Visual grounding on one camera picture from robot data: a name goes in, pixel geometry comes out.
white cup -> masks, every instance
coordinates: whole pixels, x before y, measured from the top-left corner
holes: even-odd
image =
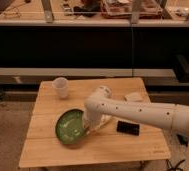
[[[53,80],[52,87],[57,92],[60,99],[66,99],[68,97],[68,80],[64,77],[58,77]]]

cable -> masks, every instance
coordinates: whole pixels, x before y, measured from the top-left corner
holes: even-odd
[[[131,23],[131,17],[129,18],[129,23],[130,23],[130,28],[131,28],[131,64],[132,64],[132,77],[134,77],[134,29],[132,27],[132,23]]]
[[[170,160],[166,160],[167,163],[167,171],[183,171],[183,169],[181,169],[179,166],[185,162],[184,160],[180,160],[175,166],[172,166]]]

wood grain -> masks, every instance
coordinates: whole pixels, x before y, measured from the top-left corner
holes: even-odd
[[[60,100],[51,82],[42,82],[24,143],[19,166],[67,166],[82,164],[119,163],[159,160],[170,157],[160,129],[141,124],[140,135],[116,132],[114,117],[102,129],[87,135],[74,146],[64,146],[55,136],[55,124],[60,115],[70,108],[84,109],[84,100],[98,86],[112,90],[112,98],[124,100],[124,95],[139,92],[149,101],[142,79],[117,78],[69,81],[69,98]]]

gray floor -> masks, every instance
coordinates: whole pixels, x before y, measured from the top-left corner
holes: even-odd
[[[0,171],[22,170],[18,169],[18,162],[36,95],[37,91],[8,90],[5,91],[4,96],[0,96]],[[149,92],[149,95],[153,102],[173,102],[189,105],[189,92]],[[180,145],[175,134],[167,131],[164,131],[164,134],[172,153],[170,161],[175,165],[185,158],[186,147]],[[128,163],[124,163],[119,166],[81,166],[78,169],[76,167],[63,167],[57,170],[135,170],[130,168]],[[151,162],[145,170],[166,171],[166,162]]]

